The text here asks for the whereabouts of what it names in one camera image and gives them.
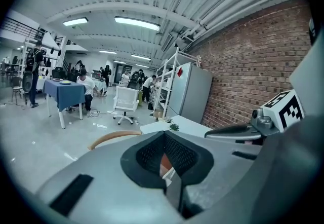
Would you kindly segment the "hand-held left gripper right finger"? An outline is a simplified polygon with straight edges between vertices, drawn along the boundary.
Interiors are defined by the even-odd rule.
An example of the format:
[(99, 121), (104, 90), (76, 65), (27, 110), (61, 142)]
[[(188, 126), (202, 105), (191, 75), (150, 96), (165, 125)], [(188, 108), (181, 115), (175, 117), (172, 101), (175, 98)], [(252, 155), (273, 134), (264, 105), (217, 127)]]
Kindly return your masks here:
[(253, 220), (258, 190), (246, 178), (260, 148), (164, 132), (174, 168), (164, 220)]

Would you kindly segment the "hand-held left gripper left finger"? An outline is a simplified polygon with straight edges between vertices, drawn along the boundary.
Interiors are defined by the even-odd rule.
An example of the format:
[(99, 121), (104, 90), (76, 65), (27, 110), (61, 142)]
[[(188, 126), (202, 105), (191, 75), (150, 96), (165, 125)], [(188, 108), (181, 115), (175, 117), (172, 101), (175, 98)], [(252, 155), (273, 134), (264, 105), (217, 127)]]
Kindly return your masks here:
[(72, 223), (182, 223), (161, 189), (142, 188), (123, 172), (120, 159), (152, 134), (98, 147), (49, 178), (36, 196), (50, 205), (78, 175), (92, 178), (67, 218)]

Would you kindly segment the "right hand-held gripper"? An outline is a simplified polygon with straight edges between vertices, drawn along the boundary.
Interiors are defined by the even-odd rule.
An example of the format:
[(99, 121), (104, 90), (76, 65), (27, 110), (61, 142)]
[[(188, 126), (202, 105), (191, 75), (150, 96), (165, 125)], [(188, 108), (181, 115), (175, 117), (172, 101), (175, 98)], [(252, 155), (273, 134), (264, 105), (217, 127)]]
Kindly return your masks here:
[(233, 139), (236, 143), (262, 145), (274, 134), (284, 132), (304, 118), (304, 111), (295, 90), (277, 94), (252, 112), (249, 124), (230, 125), (205, 133), (208, 139)]

